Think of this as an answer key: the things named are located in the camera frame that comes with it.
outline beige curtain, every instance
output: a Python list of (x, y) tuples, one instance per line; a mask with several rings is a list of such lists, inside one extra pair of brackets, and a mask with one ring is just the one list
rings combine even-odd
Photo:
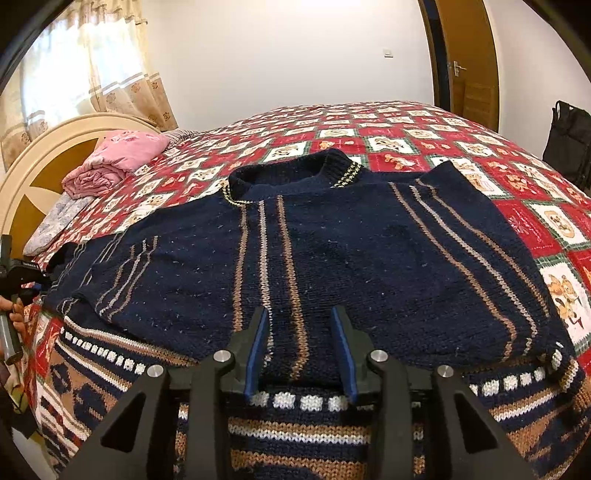
[(26, 53), (0, 96), (0, 158), (8, 169), (48, 128), (120, 112), (177, 127), (151, 69), (141, 0), (75, 0)]

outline silver bolt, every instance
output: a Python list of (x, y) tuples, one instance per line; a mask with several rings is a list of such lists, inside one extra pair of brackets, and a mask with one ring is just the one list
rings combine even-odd
[(443, 378), (453, 377), (453, 368), (449, 365), (439, 365), (437, 373)]
[(152, 378), (158, 378), (164, 373), (164, 367), (162, 365), (151, 365), (148, 367), (148, 376)]
[(213, 359), (221, 364), (227, 362), (232, 358), (232, 354), (227, 350), (218, 350), (213, 354)]
[(374, 362), (385, 362), (388, 359), (388, 354), (383, 350), (374, 350), (369, 356)]

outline human hand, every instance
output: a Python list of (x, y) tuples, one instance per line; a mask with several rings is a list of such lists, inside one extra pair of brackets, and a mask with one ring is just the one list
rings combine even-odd
[[(8, 312), (12, 312), (8, 315), (8, 317), (11, 319), (16, 331), (21, 335), (24, 335), (25, 307), (23, 306), (21, 299), (18, 299), (16, 303), (12, 303), (10, 300), (0, 296), (0, 310), (5, 311), (7, 314)], [(4, 352), (2, 351), (2, 346), (0, 345), (0, 361), (2, 358), (4, 358)]]

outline wooden headboard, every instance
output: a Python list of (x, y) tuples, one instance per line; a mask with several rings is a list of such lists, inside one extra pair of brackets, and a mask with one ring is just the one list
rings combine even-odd
[(12, 235), (14, 258), (22, 258), (24, 246), (63, 193), (63, 178), (111, 130), (159, 133), (133, 116), (91, 113), (43, 133), (15, 160), (0, 184), (0, 233)]

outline rolled pink blanket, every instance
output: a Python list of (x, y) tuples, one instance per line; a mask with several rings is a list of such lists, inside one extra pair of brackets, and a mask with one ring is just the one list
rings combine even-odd
[(129, 173), (160, 155), (169, 141), (165, 135), (114, 130), (82, 165), (65, 176), (61, 185), (74, 200), (104, 195)]

